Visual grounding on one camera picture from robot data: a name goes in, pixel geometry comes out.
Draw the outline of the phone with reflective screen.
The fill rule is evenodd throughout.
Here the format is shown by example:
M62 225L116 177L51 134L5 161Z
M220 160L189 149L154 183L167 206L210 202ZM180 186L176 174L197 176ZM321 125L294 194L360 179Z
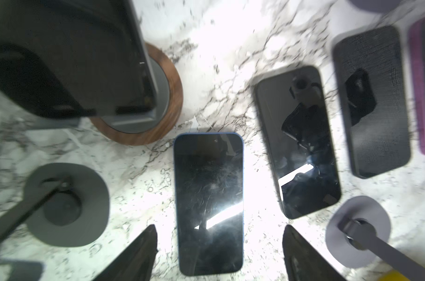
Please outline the phone with reflective screen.
M400 35L384 26L333 48L352 173L371 178L410 160Z

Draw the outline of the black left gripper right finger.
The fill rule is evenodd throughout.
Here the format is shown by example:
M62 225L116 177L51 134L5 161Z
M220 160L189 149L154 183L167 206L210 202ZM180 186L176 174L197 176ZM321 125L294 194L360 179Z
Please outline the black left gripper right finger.
M283 233L283 253L290 281L346 281L291 225Z

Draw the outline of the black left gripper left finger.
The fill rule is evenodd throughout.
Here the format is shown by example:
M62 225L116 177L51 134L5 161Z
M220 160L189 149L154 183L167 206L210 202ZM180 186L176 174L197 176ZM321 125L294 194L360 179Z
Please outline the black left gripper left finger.
M157 254L157 231L149 225L94 281L149 281Z

